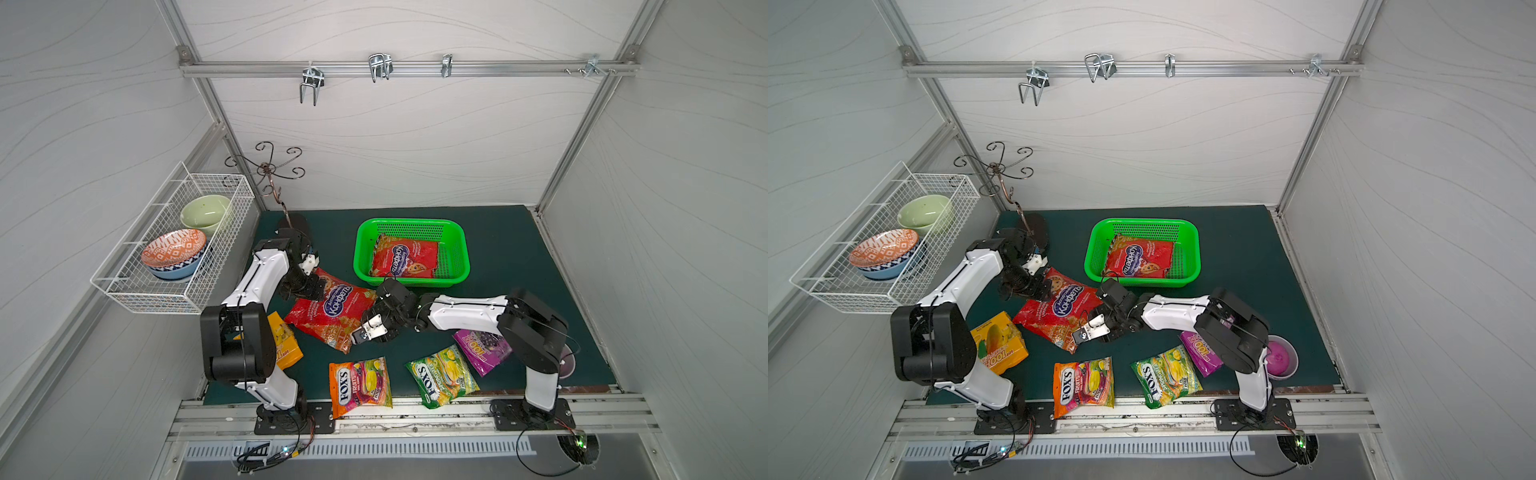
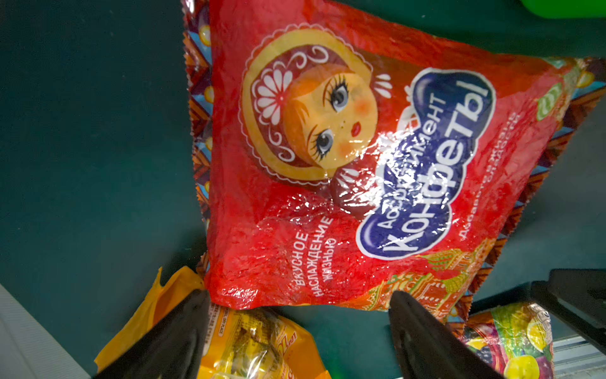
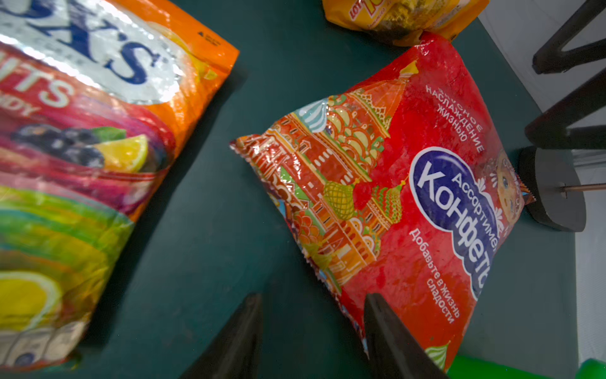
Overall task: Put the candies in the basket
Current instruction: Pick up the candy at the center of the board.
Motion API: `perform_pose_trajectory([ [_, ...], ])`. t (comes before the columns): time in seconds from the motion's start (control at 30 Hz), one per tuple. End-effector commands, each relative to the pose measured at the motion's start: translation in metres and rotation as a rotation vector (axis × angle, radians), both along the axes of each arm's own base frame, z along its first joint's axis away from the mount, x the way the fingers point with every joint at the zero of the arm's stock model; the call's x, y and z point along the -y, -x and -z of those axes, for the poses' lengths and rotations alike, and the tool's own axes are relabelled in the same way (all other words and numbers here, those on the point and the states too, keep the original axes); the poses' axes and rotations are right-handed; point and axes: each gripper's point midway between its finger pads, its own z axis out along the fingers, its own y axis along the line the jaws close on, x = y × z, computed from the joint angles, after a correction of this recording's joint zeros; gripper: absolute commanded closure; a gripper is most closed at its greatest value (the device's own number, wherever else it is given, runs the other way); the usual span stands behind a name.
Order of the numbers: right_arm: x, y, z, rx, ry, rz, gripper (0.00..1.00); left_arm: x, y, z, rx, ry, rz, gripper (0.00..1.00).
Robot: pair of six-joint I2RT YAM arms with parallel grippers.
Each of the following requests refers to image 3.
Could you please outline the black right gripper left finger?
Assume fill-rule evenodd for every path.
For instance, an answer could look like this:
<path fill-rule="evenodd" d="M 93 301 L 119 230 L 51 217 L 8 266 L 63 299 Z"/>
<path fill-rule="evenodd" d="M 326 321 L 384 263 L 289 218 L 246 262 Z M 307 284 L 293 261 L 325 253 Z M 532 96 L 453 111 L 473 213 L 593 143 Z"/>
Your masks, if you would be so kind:
<path fill-rule="evenodd" d="M 182 378 L 256 378 L 263 336 L 262 297 L 248 294 Z"/>

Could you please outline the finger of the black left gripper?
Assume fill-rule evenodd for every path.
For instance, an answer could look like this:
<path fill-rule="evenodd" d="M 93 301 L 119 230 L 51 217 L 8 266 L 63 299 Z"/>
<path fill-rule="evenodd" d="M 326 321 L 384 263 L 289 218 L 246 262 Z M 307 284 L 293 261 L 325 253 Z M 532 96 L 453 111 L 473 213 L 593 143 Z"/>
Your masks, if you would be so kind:
<path fill-rule="evenodd" d="M 565 50 L 598 14 L 605 11 L 605 0 L 587 0 L 533 56 L 536 74 L 559 74 L 576 66 L 605 59 L 605 39 Z"/>
<path fill-rule="evenodd" d="M 601 71 L 525 127 L 532 145 L 542 149 L 605 149 L 605 126 L 572 125 L 605 107 L 605 72 Z"/>

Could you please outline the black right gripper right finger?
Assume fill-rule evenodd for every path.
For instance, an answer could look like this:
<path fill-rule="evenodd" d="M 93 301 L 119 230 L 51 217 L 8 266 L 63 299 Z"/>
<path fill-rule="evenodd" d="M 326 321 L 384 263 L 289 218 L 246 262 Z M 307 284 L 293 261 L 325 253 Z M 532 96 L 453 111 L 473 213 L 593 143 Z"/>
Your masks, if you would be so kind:
<path fill-rule="evenodd" d="M 369 363 L 374 378 L 446 377 L 382 295 L 366 295 L 364 323 Z"/>

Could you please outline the green plastic basket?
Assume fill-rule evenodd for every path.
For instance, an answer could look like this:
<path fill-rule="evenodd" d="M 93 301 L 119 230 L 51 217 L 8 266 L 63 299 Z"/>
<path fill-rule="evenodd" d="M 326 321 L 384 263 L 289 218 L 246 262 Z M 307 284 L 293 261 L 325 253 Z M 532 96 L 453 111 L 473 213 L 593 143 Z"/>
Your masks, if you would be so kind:
<path fill-rule="evenodd" d="M 545 376 L 531 374 L 496 363 L 476 358 L 457 356 L 448 371 L 449 378 L 503 378 L 503 379 L 542 379 Z M 605 379 L 605 362 L 587 359 L 574 375 L 576 379 Z"/>

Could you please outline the red candy bag with buildings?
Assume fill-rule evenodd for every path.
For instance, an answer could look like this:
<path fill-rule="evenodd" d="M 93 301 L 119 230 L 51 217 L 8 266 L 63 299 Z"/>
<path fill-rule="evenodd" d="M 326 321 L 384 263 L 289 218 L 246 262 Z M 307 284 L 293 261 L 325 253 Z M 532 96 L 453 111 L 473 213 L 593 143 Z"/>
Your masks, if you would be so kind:
<path fill-rule="evenodd" d="M 447 372 L 533 201 L 451 42 L 426 33 L 349 91 L 230 146 L 358 335 L 378 293 Z"/>

